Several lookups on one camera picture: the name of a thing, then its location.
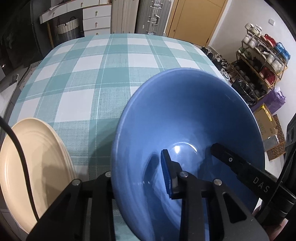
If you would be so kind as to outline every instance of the purple bag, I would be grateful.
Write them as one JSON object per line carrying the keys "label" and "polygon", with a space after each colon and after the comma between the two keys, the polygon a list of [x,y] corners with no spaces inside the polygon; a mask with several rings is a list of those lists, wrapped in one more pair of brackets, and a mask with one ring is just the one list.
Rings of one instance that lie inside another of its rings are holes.
{"label": "purple bag", "polygon": [[284,103],[286,103],[286,97],[283,95],[279,87],[275,87],[272,91],[266,94],[256,105],[251,107],[252,112],[255,112],[263,103],[274,114]]}

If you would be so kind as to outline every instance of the teal and white tablecloth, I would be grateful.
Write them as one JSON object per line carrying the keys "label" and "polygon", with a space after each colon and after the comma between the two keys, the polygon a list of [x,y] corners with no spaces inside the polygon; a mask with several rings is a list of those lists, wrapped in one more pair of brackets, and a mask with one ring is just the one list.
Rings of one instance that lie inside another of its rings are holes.
{"label": "teal and white tablecloth", "polygon": [[[116,125],[137,88],[157,73],[180,67],[223,76],[194,45],[142,34],[70,40],[36,68],[10,117],[10,126],[35,117],[50,124],[69,151],[77,175],[95,179],[110,169]],[[119,240],[131,240],[123,235]]]}

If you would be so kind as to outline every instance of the suitcase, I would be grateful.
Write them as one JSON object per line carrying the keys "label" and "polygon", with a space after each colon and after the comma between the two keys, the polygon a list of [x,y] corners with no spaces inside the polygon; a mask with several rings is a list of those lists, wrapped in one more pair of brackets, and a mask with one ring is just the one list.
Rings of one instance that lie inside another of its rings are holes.
{"label": "suitcase", "polygon": [[163,36],[171,0],[140,0],[135,33]]}
{"label": "suitcase", "polygon": [[134,33],[139,0],[115,0],[112,2],[111,33]]}

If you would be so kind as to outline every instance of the wall outlet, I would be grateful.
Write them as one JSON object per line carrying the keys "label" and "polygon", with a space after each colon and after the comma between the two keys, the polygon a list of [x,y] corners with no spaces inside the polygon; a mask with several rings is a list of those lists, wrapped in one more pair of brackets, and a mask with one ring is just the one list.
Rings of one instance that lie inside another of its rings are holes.
{"label": "wall outlet", "polygon": [[270,19],[268,22],[269,22],[272,26],[274,26],[274,25],[276,24],[275,21],[272,20],[272,19]]}

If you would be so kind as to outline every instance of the black plastic bag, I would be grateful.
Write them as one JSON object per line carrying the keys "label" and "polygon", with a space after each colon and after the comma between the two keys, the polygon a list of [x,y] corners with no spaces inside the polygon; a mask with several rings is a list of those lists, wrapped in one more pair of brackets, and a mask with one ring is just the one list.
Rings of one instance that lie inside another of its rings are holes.
{"label": "black plastic bag", "polygon": [[245,102],[248,104],[248,106],[251,107],[256,104],[255,93],[245,81],[243,81],[242,79],[237,79],[232,84],[232,87],[245,100]]}

